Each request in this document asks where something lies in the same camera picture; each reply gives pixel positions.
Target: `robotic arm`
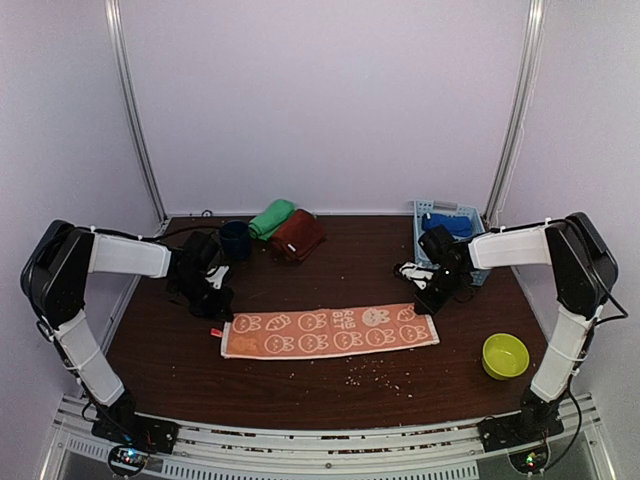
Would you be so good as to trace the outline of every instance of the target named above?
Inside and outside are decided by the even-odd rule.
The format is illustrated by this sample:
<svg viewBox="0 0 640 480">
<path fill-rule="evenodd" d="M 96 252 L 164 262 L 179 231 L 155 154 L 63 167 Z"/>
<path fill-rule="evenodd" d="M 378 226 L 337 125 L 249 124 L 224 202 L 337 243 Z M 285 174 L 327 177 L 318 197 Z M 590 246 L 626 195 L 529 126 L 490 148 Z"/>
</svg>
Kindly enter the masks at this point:
<svg viewBox="0 0 640 480">
<path fill-rule="evenodd" d="M 444 227 L 437 227 L 426 232 L 419 244 L 440 268 L 426 276 L 423 272 L 419 279 L 406 265 L 398 270 L 419 287 L 418 313 L 436 314 L 461 287 L 471 284 L 473 270 L 552 266 L 560 303 L 558 320 L 542 364 L 522 397 L 521 412 L 485 420 L 479 428 L 486 451 L 537 440 L 547 431 L 561 433 L 558 405 L 576 364 L 584 360 L 594 324 L 618 277 L 615 259 L 589 218 L 575 213 L 465 241 L 456 241 Z"/>
<path fill-rule="evenodd" d="M 181 248 L 127 234 L 54 221 L 29 258 L 21 287 L 38 315 L 38 328 L 97 409 L 92 433 L 148 453 L 171 453 L 177 425 L 135 414 L 135 399 L 109 366 L 87 324 L 84 290 L 94 272 L 169 279 L 168 290 L 189 300 L 189 311 L 231 321 L 233 292 L 222 286 L 228 267 L 207 272 L 218 253 L 209 235 L 194 232 Z"/>
</svg>

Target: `towel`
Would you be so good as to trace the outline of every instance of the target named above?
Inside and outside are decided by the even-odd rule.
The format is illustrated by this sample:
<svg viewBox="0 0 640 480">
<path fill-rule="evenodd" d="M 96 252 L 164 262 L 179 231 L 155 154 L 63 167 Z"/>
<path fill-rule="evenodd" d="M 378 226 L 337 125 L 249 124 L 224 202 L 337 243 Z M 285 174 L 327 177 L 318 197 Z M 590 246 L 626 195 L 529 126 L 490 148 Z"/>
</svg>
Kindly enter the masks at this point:
<svg viewBox="0 0 640 480">
<path fill-rule="evenodd" d="M 456 237 L 470 237 L 473 235 L 471 220 L 467 217 L 449 217 L 439 213 L 425 213 L 422 216 L 422 230 L 425 232 L 440 225 Z"/>
<path fill-rule="evenodd" d="M 343 357 L 435 345 L 429 315 L 412 304 L 243 313 L 224 326 L 224 358 L 301 360 Z"/>
<path fill-rule="evenodd" d="M 271 237 L 271 246 L 290 260 L 307 258 L 325 237 L 322 225 L 306 210 L 296 210 Z"/>
<path fill-rule="evenodd" d="M 251 238 L 266 242 L 271 238 L 271 235 L 276 233 L 280 225 L 293 215 L 295 210 L 296 207 L 293 203 L 282 199 L 276 200 L 263 213 L 249 222 Z"/>
</svg>

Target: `plastic basket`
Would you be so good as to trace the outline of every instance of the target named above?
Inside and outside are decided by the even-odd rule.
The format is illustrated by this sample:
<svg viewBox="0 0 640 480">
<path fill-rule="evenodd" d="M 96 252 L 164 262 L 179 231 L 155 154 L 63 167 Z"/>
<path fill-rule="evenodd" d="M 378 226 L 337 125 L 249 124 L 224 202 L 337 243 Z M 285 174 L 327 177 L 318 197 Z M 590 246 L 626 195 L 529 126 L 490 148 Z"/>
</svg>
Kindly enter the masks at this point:
<svg viewBox="0 0 640 480">
<path fill-rule="evenodd" d="M 475 207 L 466 207 L 464 205 L 458 205 L 457 203 L 439 202 L 435 200 L 416 200 L 413 202 L 414 215 L 413 215 L 413 243 L 416 255 L 416 263 L 426 268 L 438 268 L 438 265 L 431 263 L 429 257 L 422 251 L 418 240 L 424 233 L 422 230 L 422 216 L 425 213 L 440 213 L 442 215 L 449 215 L 452 217 L 467 217 L 471 220 L 471 231 L 473 235 L 484 233 L 484 225 L 478 209 Z M 478 270 L 471 272 L 473 277 L 473 285 L 480 286 L 489 276 L 491 270 Z"/>
</svg>

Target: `blue cloth in basket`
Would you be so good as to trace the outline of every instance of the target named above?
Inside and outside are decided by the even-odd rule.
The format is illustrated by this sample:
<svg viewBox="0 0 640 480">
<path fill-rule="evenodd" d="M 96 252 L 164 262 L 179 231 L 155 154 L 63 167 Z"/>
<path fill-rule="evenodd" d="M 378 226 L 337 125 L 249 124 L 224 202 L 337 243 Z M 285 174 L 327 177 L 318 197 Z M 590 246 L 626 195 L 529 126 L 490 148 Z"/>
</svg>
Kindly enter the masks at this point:
<svg viewBox="0 0 640 480">
<path fill-rule="evenodd" d="M 456 237 L 470 237 L 473 235 L 471 220 L 467 217 L 449 217 L 439 213 L 425 213 L 422 216 L 422 230 L 425 232 L 439 225 L 449 230 Z"/>
</svg>

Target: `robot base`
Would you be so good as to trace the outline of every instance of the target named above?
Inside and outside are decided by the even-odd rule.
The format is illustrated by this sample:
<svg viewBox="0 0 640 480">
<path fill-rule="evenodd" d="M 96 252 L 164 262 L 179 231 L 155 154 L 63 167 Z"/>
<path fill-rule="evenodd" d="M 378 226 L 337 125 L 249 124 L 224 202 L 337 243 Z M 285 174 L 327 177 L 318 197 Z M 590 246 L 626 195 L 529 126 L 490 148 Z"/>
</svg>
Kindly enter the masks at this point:
<svg viewBox="0 0 640 480">
<path fill-rule="evenodd" d="M 149 439 L 149 442 L 142 440 L 134 440 L 133 443 L 125 438 L 125 434 L 107 420 L 101 420 L 93 424 L 91 433 L 99 438 L 104 438 L 114 443 L 122 443 L 131 445 L 136 450 L 149 451 L 153 453 L 173 452 L 173 446 L 178 437 L 178 425 L 167 420 L 159 420 L 157 418 L 135 416 L 134 428 L 132 433 L 136 434 L 139 439 Z"/>
<path fill-rule="evenodd" d="M 526 443 L 542 440 L 547 429 L 549 437 L 559 435 L 564 432 L 561 420 L 551 420 L 547 423 L 545 430 L 536 437 L 522 438 L 518 435 L 520 424 L 520 413 L 514 413 L 505 417 L 489 418 L 478 424 L 480 439 L 485 452 L 493 452 L 504 448 L 513 448 Z"/>
</svg>

